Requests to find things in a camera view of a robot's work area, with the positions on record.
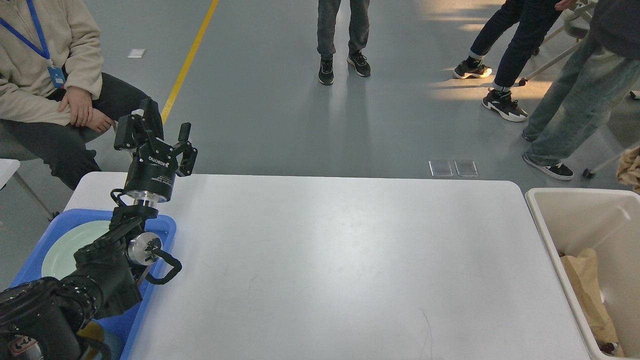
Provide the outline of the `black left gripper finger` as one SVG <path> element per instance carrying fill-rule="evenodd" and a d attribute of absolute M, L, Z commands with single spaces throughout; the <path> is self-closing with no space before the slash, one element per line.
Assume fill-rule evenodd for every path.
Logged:
<path fill-rule="evenodd" d="M 146 98 L 130 114 L 119 117 L 114 149 L 135 150 L 155 138 L 163 139 L 162 116 L 158 103 Z"/>
<path fill-rule="evenodd" d="M 180 157 L 180 161 L 178 162 L 178 166 L 175 171 L 178 177 L 187 177 L 194 173 L 198 149 L 195 148 L 190 141 L 191 128 L 192 123 L 189 121 L 181 124 L 178 133 L 178 141 L 174 146 L 174 159 L 178 161 L 178 157 Z"/>

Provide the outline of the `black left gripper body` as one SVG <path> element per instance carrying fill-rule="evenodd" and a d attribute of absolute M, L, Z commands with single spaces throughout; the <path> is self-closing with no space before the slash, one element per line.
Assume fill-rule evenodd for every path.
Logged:
<path fill-rule="evenodd" d="M 178 162 L 173 149 L 163 140 L 152 140 L 137 147 L 128 169 L 125 194 L 134 199 L 151 198 L 153 202 L 169 202 L 176 180 Z"/>

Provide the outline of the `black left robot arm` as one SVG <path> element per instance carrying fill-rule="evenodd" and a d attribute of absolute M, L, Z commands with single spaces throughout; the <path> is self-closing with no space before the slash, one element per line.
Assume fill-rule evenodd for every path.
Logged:
<path fill-rule="evenodd" d="M 152 125 L 153 101 L 118 120 L 114 148 L 131 150 L 124 187 L 113 189 L 116 203 L 109 230 L 75 251 L 75 270 L 57 279 L 44 276 L 1 293 L 3 360 L 112 360 L 102 340 L 81 334 L 94 319 L 124 314 L 142 301 L 140 285 L 164 285 L 181 270 L 179 260 L 162 249 L 146 221 L 169 202 L 176 177 L 192 174 L 198 150 L 180 127 L 174 145 Z"/>

